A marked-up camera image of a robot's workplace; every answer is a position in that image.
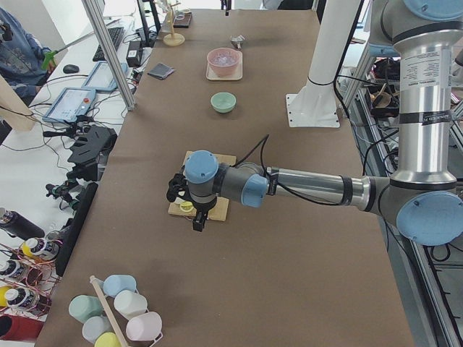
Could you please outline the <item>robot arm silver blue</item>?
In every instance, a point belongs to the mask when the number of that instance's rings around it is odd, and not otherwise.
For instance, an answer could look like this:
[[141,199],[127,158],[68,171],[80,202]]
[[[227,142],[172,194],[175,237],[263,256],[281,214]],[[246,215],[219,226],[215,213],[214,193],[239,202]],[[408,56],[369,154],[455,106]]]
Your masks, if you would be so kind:
[[356,179],[245,160],[228,166],[199,150],[186,159],[180,187],[196,210],[193,228],[203,230],[219,197],[259,207],[266,195],[286,193],[317,205],[353,205],[425,246],[454,240],[462,233],[462,200],[447,160],[451,48],[461,36],[460,1],[374,1],[370,42],[401,58],[397,170]]

